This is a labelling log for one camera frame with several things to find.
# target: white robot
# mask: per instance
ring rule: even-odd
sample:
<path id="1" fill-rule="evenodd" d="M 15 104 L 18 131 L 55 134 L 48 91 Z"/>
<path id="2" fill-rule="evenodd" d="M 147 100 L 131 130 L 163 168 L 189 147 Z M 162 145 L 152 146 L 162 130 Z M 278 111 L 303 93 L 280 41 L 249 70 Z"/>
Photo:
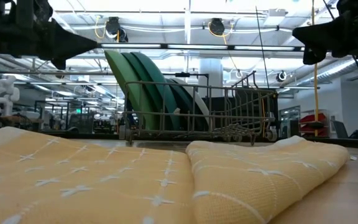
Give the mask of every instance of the white robot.
<path id="1" fill-rule="evenodd" d="M 0 95 L 6 93 L 3 97 L 0 97 L 0 104 L 4 104 L 3 116 L 12 115 L 13 102 L 17 102 L 20 98 L 19 89 L 14 87 L 15 80 L 16 77 L 14 76 L 8 76 L 7 78 L 0 79 Z"/>

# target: ceiling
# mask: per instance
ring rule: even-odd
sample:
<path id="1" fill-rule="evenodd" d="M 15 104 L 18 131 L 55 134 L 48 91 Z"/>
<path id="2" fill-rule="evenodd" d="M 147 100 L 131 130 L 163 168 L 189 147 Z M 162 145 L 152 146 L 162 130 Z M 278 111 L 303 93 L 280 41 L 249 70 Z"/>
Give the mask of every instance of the ceiling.
<path id="1" fill-rule="evenodd" d="M 104 33 L 104 23 L 111 16 L 119 17 L 120 25 L 126 31 L 129 43 L 169 43 L 169 44 L 216 44 L 224 45 L 222 37 L 210 34 L 208 22 L 211 18 L 222 18 L 226 26 L 227 45 L 261 45 L 264 46 L 303 46 L 291 36 L 291 31 L 299 26 L 307 26 L 311 18 L 310 0 L 49 0 L 53 7 L 53 18 L 66 30 L 82 35 L 99 43 L 114 43 L 115 41 Z M 316 1 L 316 23 L 331 21 L 330 15 L 324 9 L 323 1 Z M 271 16 L 272 12 L 285 10 L 285 16 Z M 232 51 L 225 50 L 172 50 L 172 49 L 121 49 L 121 52 L 140 51 L 148 55 L 163 73 L 198 72 L 199 61 L 202 58 L 221 58 L 225 73 L 226 85 L 235 83 L 242 75 L 256 70 L 256 82 L 277 86 L 276 74 L 284 71 L 291 77 L 304 76 L 313 71 L 313 66 L 303 65 L 302 52 L 271 52 L 261 51 Z M 332 58 L 327 55 L 326 60 L 319 67 L 348 58 Z M 37 58 L 14 58 L 0 55 L 0 71 L 36 73 L 57 72 L 50 63 Z M 117 106 L 115 101 L 109 100 L 124 97 L 121 89 L 116 85 L 114 75 L 111 74 L 108 63 L 104 58 L 103 49 L 94 49 L 85 54 L 67 60 L 66 71 L 98 74 L 82 77 L 81 82 L 108 83 L 108 86 L 98 86 L 103 90 L 94 93 L 85 91 L 81 85 L 38 85 L 40 91 L 51 96 L 63 96 L 56 91 L 66 91 L 82 97 L 103 97 L 108 105 Z M 32 82 L 78 82 L 73 76 L 65 75 L 26 75 Z M 197 84 L 197 77 L 187 78 L 188 83 Z"/>

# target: yellow dish towel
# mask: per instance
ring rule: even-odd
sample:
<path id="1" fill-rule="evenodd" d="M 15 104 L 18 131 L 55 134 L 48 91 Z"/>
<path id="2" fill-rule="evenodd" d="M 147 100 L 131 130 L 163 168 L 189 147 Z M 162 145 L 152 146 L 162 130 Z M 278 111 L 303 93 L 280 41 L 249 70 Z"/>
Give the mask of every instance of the yellow dish towel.
<path id="1" fill-rule="evenodd" d="M 302 138 L 184 154 L 2 128 L 0 223 L 267 223 L 348 157 Z"/>

